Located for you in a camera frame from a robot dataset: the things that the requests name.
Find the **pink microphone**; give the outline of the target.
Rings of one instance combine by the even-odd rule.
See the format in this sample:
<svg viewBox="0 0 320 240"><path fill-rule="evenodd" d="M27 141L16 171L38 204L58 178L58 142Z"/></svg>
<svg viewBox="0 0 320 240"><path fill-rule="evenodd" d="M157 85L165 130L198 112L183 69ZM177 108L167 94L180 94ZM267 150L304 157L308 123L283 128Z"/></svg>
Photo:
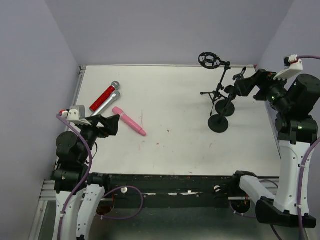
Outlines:
<svg viewBox="0 0 320 240"><path fill-rule="evenodd" d="M147 136L147 133L144 131L144 129L140 125L138 125L134 120L132 120L121 108L115 106L112 109L112 112L116 115L119 115L120 119L136 133L143 137Z"/></svg>

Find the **silver microphone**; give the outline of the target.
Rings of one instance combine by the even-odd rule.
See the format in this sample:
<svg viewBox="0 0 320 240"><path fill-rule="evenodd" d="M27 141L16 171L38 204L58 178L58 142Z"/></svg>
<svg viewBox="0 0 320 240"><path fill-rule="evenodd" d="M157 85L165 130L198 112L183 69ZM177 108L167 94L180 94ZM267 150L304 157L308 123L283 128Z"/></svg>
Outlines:
<svg viewBox="0 0 320 240"><path fill-rule="evenodd" d="M118 100L121 96L121 93L118 90L115 90L111 93L111 95L107 98L107 100L100 106L98 109L92 113L90 116L94 117L97 115L101 115L107 108L109 108L116 100Z"/></svg>

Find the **black round-base stand front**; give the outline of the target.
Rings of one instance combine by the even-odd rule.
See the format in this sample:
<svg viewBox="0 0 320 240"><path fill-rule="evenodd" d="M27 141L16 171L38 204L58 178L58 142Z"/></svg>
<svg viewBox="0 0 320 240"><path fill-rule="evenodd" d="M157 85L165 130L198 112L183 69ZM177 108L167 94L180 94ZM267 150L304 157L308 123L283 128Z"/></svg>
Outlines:
<svg viewBox="0 0 320 240"><path fill-rule="evenodd" d="M215 133L224 133L229 127L229 122L227 117L217 113L209 118L208 126Z"/></svg>

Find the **black round-base stand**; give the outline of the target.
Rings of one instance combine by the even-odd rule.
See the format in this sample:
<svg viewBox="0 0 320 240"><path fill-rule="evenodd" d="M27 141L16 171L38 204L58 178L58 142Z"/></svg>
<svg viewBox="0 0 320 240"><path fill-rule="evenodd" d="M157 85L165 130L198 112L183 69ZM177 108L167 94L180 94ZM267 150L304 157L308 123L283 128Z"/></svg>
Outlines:
<svg viewBox="0 0 320 240"><path fill-rule="evenodd" d="M223 117L230 117L235 112L235 106L232 101L235 99L225 98L224 100L220 100L215 105L216 112Z"/></svg>
<svg viewBox="0 0 320 240"><path fill-rule="evenodd" d="M227 117L217 113L209 118L208 126L215 133L224 133L229 127L229 122Z"/></svg>

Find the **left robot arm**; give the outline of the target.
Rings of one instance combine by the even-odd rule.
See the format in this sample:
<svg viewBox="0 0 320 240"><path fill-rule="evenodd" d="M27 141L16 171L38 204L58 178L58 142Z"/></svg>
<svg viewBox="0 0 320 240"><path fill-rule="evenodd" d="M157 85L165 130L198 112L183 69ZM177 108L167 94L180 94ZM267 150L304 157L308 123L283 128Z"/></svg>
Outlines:
<svg viewBox="0 0 320 240"><path fill-rule="evenodd" d="M96 115L77 124L77 131L67 120L68 111L56 117L69 130L56 139L57 166L52 173L56 198L54 240L87 240L97 208L108 189L106 175L90 173L92 149L98 138L116 136L120 116Z"/></svg>

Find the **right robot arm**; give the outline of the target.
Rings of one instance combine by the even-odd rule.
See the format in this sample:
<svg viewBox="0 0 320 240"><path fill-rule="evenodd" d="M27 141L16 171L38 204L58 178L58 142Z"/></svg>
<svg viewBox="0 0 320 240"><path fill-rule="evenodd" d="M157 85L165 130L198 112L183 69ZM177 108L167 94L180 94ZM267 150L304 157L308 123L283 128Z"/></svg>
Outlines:
<svg viewBox="0 0 320 240"><path fill-rule="evenodd" d="M234 87L241 97L258 88L254 99L267 101L276 110L281 164L276 194L248 171L237 171L232 176L228 193L248 196L261 224L313 229L317 221L309 213L307 191L310 160L319 142L318 124L311 111L320 98L320 81L315 76L300 74L289 89L285 88L286 83L286 78L264 69L251 77L235 79Z"/></svg>

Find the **black round-base stand rear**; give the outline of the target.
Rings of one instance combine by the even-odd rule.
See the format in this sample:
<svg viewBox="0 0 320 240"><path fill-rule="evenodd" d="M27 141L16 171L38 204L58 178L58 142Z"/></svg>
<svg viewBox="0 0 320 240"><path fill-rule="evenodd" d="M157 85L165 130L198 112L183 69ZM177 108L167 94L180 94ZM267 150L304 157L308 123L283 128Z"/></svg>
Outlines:
<svg viewBox="0 0 320 240"><path fill-rule="evenodd" d="M216 112L223 117L230 117L235 112L235 106L232 101L235 99L225 98L224 100L220 100L215 105Z"/></svg>

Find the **red glitter microphone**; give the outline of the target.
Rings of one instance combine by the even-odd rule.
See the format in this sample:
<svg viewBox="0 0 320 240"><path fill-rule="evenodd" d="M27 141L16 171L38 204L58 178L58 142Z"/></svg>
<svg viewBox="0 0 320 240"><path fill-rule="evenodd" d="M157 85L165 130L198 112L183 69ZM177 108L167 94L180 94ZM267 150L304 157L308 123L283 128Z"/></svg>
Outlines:
<svg viewBox="0 0 320 240"><path fill-rule="evenodd" d="M102 93L102 95L89 107L91 112L95 112L116 90L120 89L120 83L113 81L110 86Z"/></svg>

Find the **aluminium extrusion rail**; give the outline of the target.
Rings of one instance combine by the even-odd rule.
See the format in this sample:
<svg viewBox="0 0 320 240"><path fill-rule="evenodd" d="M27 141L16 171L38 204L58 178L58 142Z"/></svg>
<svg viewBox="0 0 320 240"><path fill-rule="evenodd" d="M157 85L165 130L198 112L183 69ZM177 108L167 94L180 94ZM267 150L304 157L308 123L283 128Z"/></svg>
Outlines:
<svg viewBox="0 0 320 240"><path fill-rule="evenodd" d="M55 181L45 180L39 196L39 201L56 201Z"/></svg>

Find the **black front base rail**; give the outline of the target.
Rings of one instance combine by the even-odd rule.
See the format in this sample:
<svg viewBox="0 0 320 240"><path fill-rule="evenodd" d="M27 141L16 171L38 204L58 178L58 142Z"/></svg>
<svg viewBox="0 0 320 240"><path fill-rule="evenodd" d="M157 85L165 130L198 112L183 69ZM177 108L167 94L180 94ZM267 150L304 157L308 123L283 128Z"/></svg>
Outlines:
<svg viewBox="0 0 320 240"><path fill-rule="evenodd" d="M81 187L94 184L103 188L106 204L119 209L226 208L229 198L246 195L240 189L242 176L255 174L248 171L236 171L232 176L91 173Z"/></svg>

